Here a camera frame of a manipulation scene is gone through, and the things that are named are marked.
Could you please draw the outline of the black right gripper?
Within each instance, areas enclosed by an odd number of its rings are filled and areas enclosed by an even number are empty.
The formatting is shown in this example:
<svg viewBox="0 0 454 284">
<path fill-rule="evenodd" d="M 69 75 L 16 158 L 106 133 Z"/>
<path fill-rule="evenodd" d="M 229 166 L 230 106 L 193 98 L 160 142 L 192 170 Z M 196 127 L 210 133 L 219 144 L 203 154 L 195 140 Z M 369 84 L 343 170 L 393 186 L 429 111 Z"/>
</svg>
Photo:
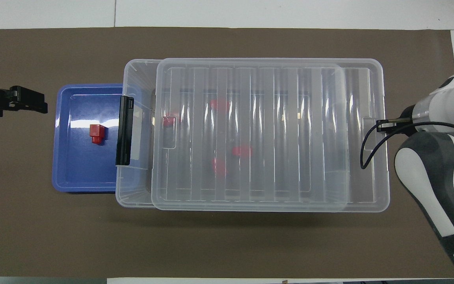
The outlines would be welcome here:
<svg viewBox="0 0 454 284">
<path fill-rule="evenodd" d="M 415 105 L 405 108 L 395 120 L 377 120 L 377 132 L 393 132 L 398 127 L 406 126 L 413 123 L 413 111 Z"/>
</svg>

